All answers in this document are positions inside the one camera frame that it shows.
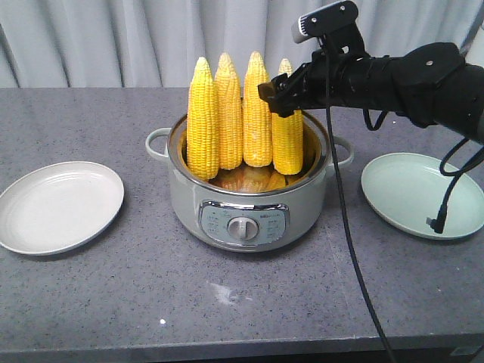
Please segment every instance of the cooking pot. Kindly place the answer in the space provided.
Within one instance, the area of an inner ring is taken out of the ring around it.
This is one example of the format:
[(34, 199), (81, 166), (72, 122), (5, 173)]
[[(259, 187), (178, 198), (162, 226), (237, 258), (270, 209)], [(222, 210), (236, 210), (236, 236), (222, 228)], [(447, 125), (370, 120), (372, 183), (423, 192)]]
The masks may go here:
[[(321, 214), (327, 178), (334, 173), (326, 129), (303, 112), (304, 162), (300, 174), (287, 178), (283, 188), (253, 192), (229, 190), (194, 176), (186, 165), (186, 115), (172, 128), (153, 131), (146, 138), (150, 156), (169, 170), (172, 207), (181, 223), (197, 238), (224, 250), (260, 252), (273, 250), (305, 234)], [(164, 153), (151, 147), (156, 138), (168, 136)], [(338, 162), (348, 166), (352, 145), (335, 142), (348, 151)]]

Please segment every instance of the control panel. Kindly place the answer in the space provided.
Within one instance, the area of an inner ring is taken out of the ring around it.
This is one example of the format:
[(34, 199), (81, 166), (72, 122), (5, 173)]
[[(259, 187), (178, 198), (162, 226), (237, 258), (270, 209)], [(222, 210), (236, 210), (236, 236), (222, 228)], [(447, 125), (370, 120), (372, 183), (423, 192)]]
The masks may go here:
[(200, 226), (207, 236), (224, 244), (258, 246), (281, 238), (289, 222), (284, 204), (264, 206), (204, 201)]

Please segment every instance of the robotic arm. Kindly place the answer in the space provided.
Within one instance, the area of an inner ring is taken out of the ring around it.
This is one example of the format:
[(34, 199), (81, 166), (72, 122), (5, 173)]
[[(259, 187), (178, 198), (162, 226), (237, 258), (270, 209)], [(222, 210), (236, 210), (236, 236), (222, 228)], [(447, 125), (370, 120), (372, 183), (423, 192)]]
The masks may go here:
[[(282, 74), (259, 85), (259, 96), (271, 112), (286, 117), (298, 109), (326, 108), (329, 82), (329, 104), (363, 109), (369, 129), (377, 129), (393, 111), (416, 126), (440, 124), (484, 144), (484, 69), (466, 64), (452, 43), (428, 44), (404, 57), (371, 57), (355, 24), (357, 16), (356, 5), (343, 1), (298, 19), (294, 41), (315, 37), (321, 50), (290, 77)], [(375, 126), (369, 109), (383, 111)]]

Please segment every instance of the corn on the cob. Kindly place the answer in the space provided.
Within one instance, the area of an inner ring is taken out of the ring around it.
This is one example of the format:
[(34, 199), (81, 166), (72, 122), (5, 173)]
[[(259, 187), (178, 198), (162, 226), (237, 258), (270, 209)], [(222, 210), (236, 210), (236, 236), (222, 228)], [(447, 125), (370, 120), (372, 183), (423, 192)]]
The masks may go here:
[(242, 163), (244, 130), (240, 79), (227, 53), (220, 56), (215, 84), (219, 104), (220, 167), (231, 170)]
[(208, 62), (200, 57), (190, 84), (187, 115), (187, 162), (197, 177), (219, 171), (219, 130), (215, 83)]
[[(279, 66), (279, 74), (292, 73), (288, 59)], [(293, 175), (303, 167), (303, 114), (300, 110), (294, 115), (282, 118), (272, 114), (272, 147), (274, 167), (280, 174)]]
[(244, 160), (250, 166), (266, 166), (272, 161), (271, 112), (259, 98), (257, 85), (269, 80), (262, 55), (254, 51), (244, 80)]

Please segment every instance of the white curtain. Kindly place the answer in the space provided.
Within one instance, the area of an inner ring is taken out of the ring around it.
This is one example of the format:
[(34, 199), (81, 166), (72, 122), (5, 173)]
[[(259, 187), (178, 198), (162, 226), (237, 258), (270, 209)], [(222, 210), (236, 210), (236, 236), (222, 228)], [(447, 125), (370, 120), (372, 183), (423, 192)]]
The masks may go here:
[[(0, 87), (185, 87), (199, 56), (215, 72), (223, 51), (241, 78), (254, 50), (275, 76), (281, 58), (296, 68), (317, 48), (314, 39), (293, 43), (292, 23), (331, 2), (0, 0)], [(454, 42), (484, 64), (482, 45), (472, 42), (482, 0), (355, 3), (371, 55), (402, 56), (429, 42)], [(482, 38), (480, 30), (476, 43)]]

